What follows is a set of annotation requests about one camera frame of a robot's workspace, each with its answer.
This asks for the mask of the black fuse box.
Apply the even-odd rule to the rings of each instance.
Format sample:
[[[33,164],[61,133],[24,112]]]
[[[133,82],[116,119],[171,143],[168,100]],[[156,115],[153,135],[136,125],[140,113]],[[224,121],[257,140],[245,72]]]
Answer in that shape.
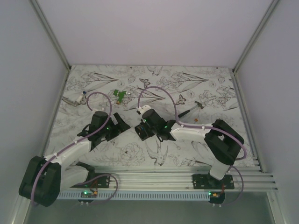
[[[146,127],[143,124],[139,124],[135,127],[135,132],[137,133],[137,135],[139,136],[139,138],[142,141],[145,141],[146,139],[150,138],[153,136],[152,131]]]

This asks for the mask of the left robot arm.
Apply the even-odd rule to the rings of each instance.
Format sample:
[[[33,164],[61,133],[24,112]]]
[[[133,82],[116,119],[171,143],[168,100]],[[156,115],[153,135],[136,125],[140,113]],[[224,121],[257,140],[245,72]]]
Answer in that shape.
[[[86,125],[65,150],[40,157],[33,157],[27,166],[18,193],[36,204],[49,207],[60,192],[83,185],[88,188],[95,183],[95,168],[79,158],[94,150],[101,142],[110,141],[130,126],[114,113],[116,122],[109,114],[97,111],[91,123]]]

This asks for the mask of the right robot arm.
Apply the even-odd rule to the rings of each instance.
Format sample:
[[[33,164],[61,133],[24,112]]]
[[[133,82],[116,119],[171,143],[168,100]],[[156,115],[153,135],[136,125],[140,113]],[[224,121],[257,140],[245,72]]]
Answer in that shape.
[[[179,124],[175,120],[165,121],[148,105],[138,108],[142,116],[141,123],[135,131],[142,141],[152,136],[163,142],[165,140],[205,142],[213,153],[215,160],[207,177],[207,184],[213,189],[224,183],[224,176],[233,166],[244,144],[244,139],[225,121],[218,119],[212,124]]]

